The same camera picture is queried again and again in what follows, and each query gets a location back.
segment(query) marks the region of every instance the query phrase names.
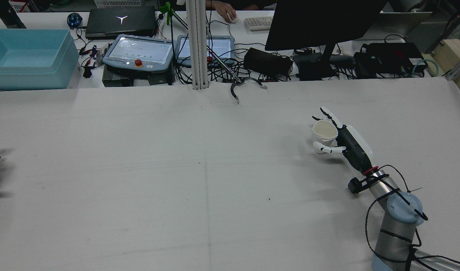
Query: computer mouse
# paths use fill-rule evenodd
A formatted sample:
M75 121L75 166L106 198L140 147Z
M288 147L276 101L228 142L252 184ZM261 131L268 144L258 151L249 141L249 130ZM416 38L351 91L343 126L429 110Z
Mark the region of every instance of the computer mouse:
M67 23L70 29L75 29L82 23L82 17L80 14L73 12L68 15Z
M238 15L233 20L231 19L231 16L230 16L230 14L228 12L226 13L226 15L228 15L228 17L230 18L230 22L232 24L236 24L236 23L240 22L240 19L238 18Z

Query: monitor stand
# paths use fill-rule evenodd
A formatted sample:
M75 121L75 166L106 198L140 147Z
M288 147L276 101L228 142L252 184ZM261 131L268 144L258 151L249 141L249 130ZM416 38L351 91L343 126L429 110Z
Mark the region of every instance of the monitor stand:
M336 43L327 44L323 54L316 53L309 60L303 60L298 65L300 81L316 81L335 76L330 65L330 58Z

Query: tablet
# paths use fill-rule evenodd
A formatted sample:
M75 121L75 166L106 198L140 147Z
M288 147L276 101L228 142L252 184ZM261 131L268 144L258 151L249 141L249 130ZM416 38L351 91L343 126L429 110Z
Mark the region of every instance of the tablet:
M207 45L218 55L225 64L233 65L234 60L229 58L235 58L235 38L233 36L212 36L211 39L207 38ZM175 52L178 59L178 64L185 67L191 67L190 59L190 43L187 36L178 36L178 41L175 44ZM218 66L218 62L213 60L210 65Z
M168 69L171 41L121 34L103 57L103 63L120 69L158 72Z

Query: laptop logo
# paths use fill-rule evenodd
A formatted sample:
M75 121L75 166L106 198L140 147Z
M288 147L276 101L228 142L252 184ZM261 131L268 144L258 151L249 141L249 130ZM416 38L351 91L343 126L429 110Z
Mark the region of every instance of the laptop logo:
M118 19L121 20L121 25L123 25L123 19L125 19L126 17L128 17L128 16L125 16L125 17L117 17L117 16L116 16L116 18L118 18Z

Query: laptop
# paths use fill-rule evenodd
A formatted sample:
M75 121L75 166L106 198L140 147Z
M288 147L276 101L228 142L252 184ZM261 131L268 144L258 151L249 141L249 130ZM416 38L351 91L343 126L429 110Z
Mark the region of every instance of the laptop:
M92 9L85 36L89 40L114 40L119 34L152 37L155 31L154 6Z
M380 13L362 38L357 40L383 40L390 34L407 34L431 16L432 12L383 12ZM387 40L399 39L389 36Z

